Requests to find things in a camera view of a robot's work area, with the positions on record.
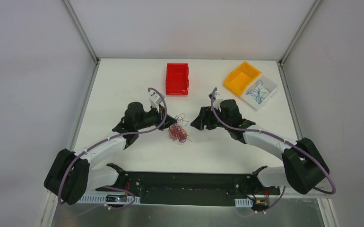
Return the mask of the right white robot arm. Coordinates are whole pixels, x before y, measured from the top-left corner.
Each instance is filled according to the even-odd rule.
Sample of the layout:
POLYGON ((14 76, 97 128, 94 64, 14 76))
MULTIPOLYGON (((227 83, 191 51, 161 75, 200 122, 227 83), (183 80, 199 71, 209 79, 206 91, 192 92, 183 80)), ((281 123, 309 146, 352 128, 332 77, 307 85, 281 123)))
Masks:
POLYGON ((250 188, 254 193, 261 194, 271 186, 289 186, 300 194, 313 189, 321 192, 318 184, 330 179, 329 168, 311 139, 291 142, 263 129, 243 118, 233 99, 221 101, 219 107, 201 107, 191 126, 200 131, 224 128, 232 139, 260 148, 282 161, 280 167, 262 166, 253 172, 250 188))

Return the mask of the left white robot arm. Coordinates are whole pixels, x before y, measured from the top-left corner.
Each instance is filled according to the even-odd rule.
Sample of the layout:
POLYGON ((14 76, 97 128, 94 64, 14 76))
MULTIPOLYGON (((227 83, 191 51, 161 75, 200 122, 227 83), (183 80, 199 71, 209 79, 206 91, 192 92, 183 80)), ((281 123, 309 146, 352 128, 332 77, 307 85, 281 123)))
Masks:
POLYGON ((126 184, 125 177, 109 165, 101 168, 97 166, 116 152, 130 147, 140 134, 163 131, 175 123, 177 120, 168 115, 162 105, 151 106, 146 112, 142 103, 132 102, 106 137, 88 148, 60 150, 43 185, 57 195, 61 202, 69 205, 79 201, 85 192, 103 186, 121 191, 126 184))

